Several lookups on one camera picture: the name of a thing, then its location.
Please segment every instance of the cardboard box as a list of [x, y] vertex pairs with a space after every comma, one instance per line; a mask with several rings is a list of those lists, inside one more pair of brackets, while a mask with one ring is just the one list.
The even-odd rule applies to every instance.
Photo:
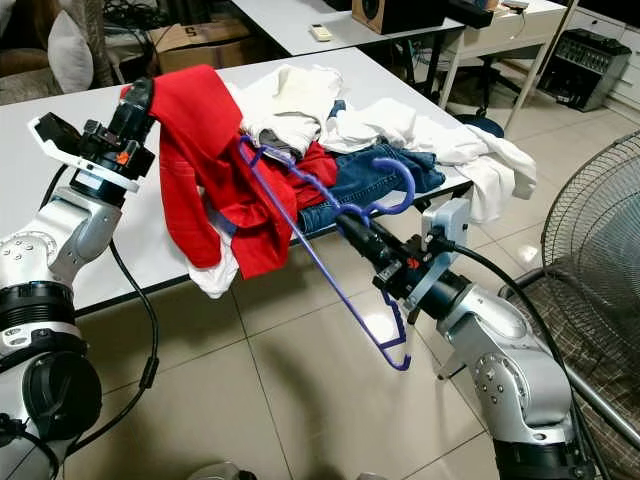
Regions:
[[262, 42], [236, 18], [200, 25], [173, 25], [149, 32], [163, 73], [194, 65], [236, 67], [265, 59]]

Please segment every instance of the tiled floor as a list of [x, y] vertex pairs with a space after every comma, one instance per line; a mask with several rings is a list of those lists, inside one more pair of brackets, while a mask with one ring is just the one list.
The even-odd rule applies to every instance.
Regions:
[[[456, 86], [452, 111], [475, 110], [464, 101], [468, 87]], [[505, 120], [511, 101], [498, 88], [489, 117]], [[538, 189], [529, 201], [514, 200], [499, 221], [472, 227], [470, 246], [514, 276], [539, 265], [543, 222], [560, 187], [636, 128], [608, 110], [582, 114], [533, 96], [512, 140], [537, 160]], [[402, 238], [419, 228], [412, 211], [382, 221]], [[383, 320], [377, 335], [392, 334], [369, 266], [336, 235], [314, 244], [361, 311]], [[216, 302], [191, 284], [154, 295], [162, 324], [156, 384], [112, 432], [68, 460], [66, 478], [178, 480], [231, 460], [261, 480], [354, 479], [364, 471], [393, 480], [497, 479], [470, 376], [435, 378], [450, 347], [433, 322], [423, 316], [409, 329], [413, 364], [396, 372], [305, 252], [295, 248], [290, 257], [284, 270], [236, 282]], [[455, 270], [489, 289], [501, 284], [465, 260]], [[148, 325], [136, 302], [80, 325], [104, 382], [108, 418], [135, 391]]]

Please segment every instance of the speaker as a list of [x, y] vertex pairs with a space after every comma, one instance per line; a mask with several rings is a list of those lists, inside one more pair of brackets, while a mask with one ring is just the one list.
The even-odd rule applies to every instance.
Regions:
[[351, 14], [385, 34], [442, 25], [446, 7], [447, 0], [353, 0]]

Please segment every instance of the white table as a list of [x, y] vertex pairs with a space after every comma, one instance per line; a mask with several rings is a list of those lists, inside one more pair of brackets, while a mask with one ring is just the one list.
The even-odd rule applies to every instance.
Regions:
[[[226, 81], [245, 87], [283, 63], [307, 68], [319, 64], [340, 70], [347, 87], [344, 98], [357, 108], [382, 96], [391, 96], [447, 127], [459, 125], [453, 117], [355, 48], [229, 68], [220, 70], [220, 75]], [[80, 130], [89, 118], [108, 124], [119, 93], [120, 87], [109, 87], [0, 107], [0, 145], [3, 147], [0, 238], [22, 228], [33, 218], [51, 176], [59, 167], [38, 149], [26, 123], [51, 111]], [[158, 140], [156, 124], [147, 139], [147, 146], [154, 153], [158, 152]], [[433, 193], [468, 184], [455, 170], [444, 172], [446, 183]], [[157, 161], [141, 180], [140, 191], [127, 195], [114, 238], [125, 263], [143, 288], [157, 290], [186, 278], [184, 256], [169, 237], [164, 222]], [[75, 306], [84, 312], [122, 301], [132, 293], [108, 252], [80, 271], [74, 287]]]
[[[356, 21], [351, 10], [338, 12], [324, 0], [233, 0], [240, 10], [264, 33], [271, 37], [287, 54], [292, 56], [326, 52], [339, 48], [358, 47], [375, 43], [408, 40], [413, 37], [434, 35], [434, 45], [427, 72], [424, 91], [431, 94], [433, 81], [440, 56], [440, 48], [447, 32], [464, 29], [464, 25], [445, 18], [442, 25], [420, 28], [406, 32], [380, 35]], [[309, 27], [320, 23], [327, 27], [333, 38], [328, 42], [318, 42], [309, 32]], [[408, 42], [403, 46], [407, 51]], [[413, 83], [413, 64], [409, 83]]]
[[511, 115], [505, 126], [508, 134], [518, 110], [522, 107], [529, 89], [544, 60], [549, 44], [562, 22], [566, 7], [547, 0], [529, 0], [529, 6], [523, 15], [507, 13], [494, 15], [491, 25], [474, 29], [467, 27], [462, 32], [450, 33], [445, 41], [444, 53], [451, 58], [451, 66], [440, 94], [440, 107], [447, 105], [449, 94], [460, 61], [482, 55], [499, 53], [518, 48], [540, 45], [527, 78], [520, 90]]

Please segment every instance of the white cushion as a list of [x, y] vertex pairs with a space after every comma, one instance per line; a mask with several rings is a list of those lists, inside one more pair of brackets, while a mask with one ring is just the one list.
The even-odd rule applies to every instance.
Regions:
[[0, 37], [2, 37], [4, 29], [7, 28], [14, 3], [16, 0], [0, 0]]
[[91, 51], [78, 25], [61, 11], [49, 33], [49, 66], [64, 93], [87, 90], [93, 80]]

